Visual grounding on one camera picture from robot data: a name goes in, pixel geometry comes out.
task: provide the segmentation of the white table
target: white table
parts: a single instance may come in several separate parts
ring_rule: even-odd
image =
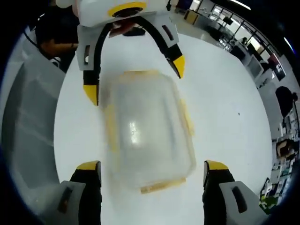
[[[195,126],[197,168],[178,187],[141,195],[114,181],[107,170],[104,123],[100,109],[86,97],[83,75],[73,60],[63,83],[54,129],[55,160],[60,181],[76,167],[102,161],[103,225],[203,224],[203,165],[226,164],[236,180],[259,193],[272,169],[270,128],[254,82],[237,58],[204,41],[180,35],[184,78],[178,79],[155,42],[118,36],[105,41],[101,76],[128,70],[158,69],[170,75]]]

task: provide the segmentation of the office desk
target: office desk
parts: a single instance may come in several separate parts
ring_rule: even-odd
[[[195,127],[196,170],[186,183],[146,195],[114,180],[105,159],[107,141],[100,109],[83,91],[83,74],[74,59],[57,104],[54,150],[60,181],[76,167],[102,161],[103,225],[203,224],[203,167],[206,159],[226,164],[236,180],[259,194],[272,168],[267,115],[248,72],[237,58],[222,49],[179,34],[186,59],[178,79],[154,40],[117,36],[105,41],[101,77],[128,70],[158,69],[178,86]]]

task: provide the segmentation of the person's arm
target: person's arm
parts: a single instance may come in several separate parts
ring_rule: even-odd
[[[78,47],[78,44],[56,44],[54,42],[54,39],[51,39],[50,41],[43,42],[40,46],[42,50],[49,56],[56,57],[61,55],[62,53],[75,50]]]

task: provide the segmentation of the clear plastic box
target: clear plastic box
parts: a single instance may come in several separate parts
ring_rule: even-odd
[[[105,121],[114,175],[144,192],[185,181],[195,154],[172,79],[158,71],[130,71],[109,87]]]

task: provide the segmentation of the floor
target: floor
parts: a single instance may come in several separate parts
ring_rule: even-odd
[[[197,39],[201,39],[213,45],[217,45],[217,41],[213,39],[208,32],[199,29],[184,20],[184,15],[171,13],[171,19],[176,24],[178,33],[185,34]]]

